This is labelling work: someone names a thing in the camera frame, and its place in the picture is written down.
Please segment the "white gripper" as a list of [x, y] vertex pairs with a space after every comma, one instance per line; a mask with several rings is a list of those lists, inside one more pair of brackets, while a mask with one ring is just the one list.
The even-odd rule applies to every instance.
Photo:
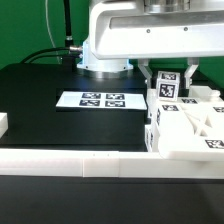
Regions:
[[188, 58], [183, 87], [189, 89], [198, 57], [224, 56], [224, 0], [187, 0], [188, 10], [166, 12], [150, 0], [92, 0], [89, 44], [99, 59], [139, 59], [147, 88], [148, 59]]

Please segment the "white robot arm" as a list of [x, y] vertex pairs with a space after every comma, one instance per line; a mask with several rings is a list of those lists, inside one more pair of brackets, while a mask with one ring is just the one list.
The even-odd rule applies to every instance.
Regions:
[[119, 72], [130, 59], [186, 58], [185, 85], [201, 57], [224, 56], [224, 0], [90, 0], [80, 67]]

